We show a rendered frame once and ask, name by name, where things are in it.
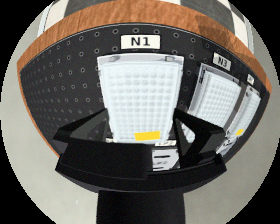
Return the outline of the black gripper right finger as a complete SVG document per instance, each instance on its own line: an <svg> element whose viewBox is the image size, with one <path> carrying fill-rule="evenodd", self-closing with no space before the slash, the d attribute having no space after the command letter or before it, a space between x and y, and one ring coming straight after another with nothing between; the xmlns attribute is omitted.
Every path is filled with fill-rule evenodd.
<svg viewBox="0 0 280 224"><path fill-rule="evenodd" d="M195 134L191 146L179 120ZM188 167L199 154L215 150L226 136L222 127L177 108L174 108L172 121L180 168Z"/></svg>

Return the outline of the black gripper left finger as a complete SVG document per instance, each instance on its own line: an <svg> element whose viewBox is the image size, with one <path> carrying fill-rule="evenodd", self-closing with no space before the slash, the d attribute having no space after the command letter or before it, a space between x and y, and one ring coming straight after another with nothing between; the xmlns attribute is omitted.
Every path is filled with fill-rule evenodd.
<svg viewBox="0 0 280 224"><path fill-rule="evenodd" d="M66 135L78 139L87 139L87 134L102 121L95 141L106 141L109 120L108 109L105 108L90 116L60 127L56 134Z"/></svg>

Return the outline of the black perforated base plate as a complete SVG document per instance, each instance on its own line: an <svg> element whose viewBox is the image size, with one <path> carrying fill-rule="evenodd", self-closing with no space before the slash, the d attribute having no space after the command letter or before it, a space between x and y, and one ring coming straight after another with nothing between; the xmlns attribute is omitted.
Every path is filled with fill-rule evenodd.
<svg viewBox="0 0 280 224"><path fill-rule="evenodd" d="M120 50L121 34L138 33L161 34L161 50ZM213 51L232 61L230 72L211 63ZM270 93L259 77L235 54L204 36L156 23L126 22L97 26L55 42L19 72L29 111L40 132L59 156L61 152L52 142L58 129L105 109L97 57L124 53L183 56L183 75L176 105L182 111L185 111L190 96L197 62L237 78L239 86L244 81L259 92L261 100L256 113L244 134L223 157L225 164L250 138L266 109ZM246 81L248 73L254 78L253 86Z"/></svg>

